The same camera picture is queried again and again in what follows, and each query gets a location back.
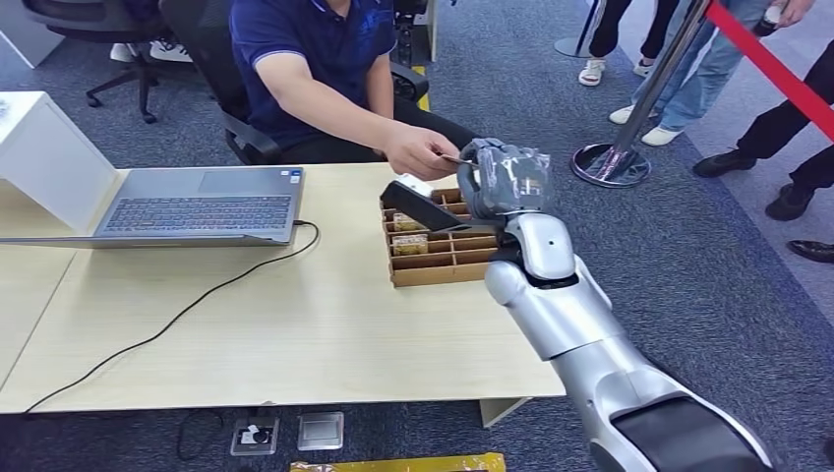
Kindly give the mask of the robot right grey hand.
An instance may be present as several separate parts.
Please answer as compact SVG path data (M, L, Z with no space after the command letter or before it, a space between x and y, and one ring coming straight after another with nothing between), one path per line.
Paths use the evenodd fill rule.
M533 147L479 138L464 147L458 159L458 188L475 218L497 220L507 214L542 209L551 175L548 154Z

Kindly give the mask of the person's right hand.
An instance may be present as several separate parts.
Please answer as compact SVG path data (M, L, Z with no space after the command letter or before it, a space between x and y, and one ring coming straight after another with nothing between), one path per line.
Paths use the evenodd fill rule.
M382 152L395 173L410 174L424 181L453 174L457 164L447 157L459 155L458 148L445 136L405 124L393 128Z

